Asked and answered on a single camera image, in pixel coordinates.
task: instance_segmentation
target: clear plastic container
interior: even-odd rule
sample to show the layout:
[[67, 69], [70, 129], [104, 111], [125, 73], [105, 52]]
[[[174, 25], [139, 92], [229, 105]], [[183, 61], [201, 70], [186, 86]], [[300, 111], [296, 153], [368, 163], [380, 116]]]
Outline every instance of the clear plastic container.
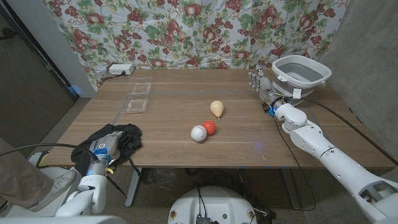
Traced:
[[123, 112], [143, 113], [147, 107], [152, 77], [134, 77], [132, 91], [124, 99]]

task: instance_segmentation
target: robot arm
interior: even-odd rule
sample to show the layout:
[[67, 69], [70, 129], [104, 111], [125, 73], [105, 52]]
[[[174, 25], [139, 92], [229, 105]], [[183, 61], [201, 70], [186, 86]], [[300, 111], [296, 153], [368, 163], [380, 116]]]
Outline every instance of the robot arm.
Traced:
[[318, 159], [351, 194], [372, 223], [386, 221], [398, 213], [398, 184], [378, 177], [339, 150], [322, 133], [319, 126], [307, 119], [306, 114], [289, 103], [273, 89], [269, 80], [257, 67], [259, 75], [249, 73], [249, 83], [260, 94], [292, 142]]
[[72, 193], [67, 202], [55, 214], [56, 217], [72, 217], [99, 214], [106, 204], [106, 168], [120, 156], [118, 150], [122, 131], [107, 134], [90, 145], [98, 161], [91, 161], [87, 175], [79, 183], [80, 192]]

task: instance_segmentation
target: khaki pants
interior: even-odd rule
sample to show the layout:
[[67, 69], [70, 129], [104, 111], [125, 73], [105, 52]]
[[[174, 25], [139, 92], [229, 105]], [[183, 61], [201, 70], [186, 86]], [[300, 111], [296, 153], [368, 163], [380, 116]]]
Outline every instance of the khaki pants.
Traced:
[[19, 152], [0, 157], [0, 206], [9, 201], [25, 208], [51, 190], [53, 180], [39, 171]]

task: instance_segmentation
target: fabric backdrop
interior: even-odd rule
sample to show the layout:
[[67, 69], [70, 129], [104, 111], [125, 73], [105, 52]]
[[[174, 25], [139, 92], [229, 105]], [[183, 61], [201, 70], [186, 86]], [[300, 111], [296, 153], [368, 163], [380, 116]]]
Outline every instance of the fabric backdrop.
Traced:
[[251, 68], [317, 58], [349, 0], [42, 0], [97, 89], [113, 63]]

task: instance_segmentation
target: sneaker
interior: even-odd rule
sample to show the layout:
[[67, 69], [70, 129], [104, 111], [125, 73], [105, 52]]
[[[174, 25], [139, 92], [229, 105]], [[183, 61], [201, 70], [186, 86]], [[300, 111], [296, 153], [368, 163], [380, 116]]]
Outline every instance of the sneaker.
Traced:
[[42, 200], [30, 206], [28, 209], [32, 212], [38, 212], [44, 207], [46, 207], [50, 202], [56, 199], [59, 195], [64, 193], [67, 188], [69, 188], [72, 182], [75, 180], [76, 171], [70, 170], [61, 176], [54, 179], [54, 184], [47, 195], [44, 196]]
[[4, 204], [0, 205], [0, 218], [5, 217], [11, 209], [11, 203], [5, 202]]

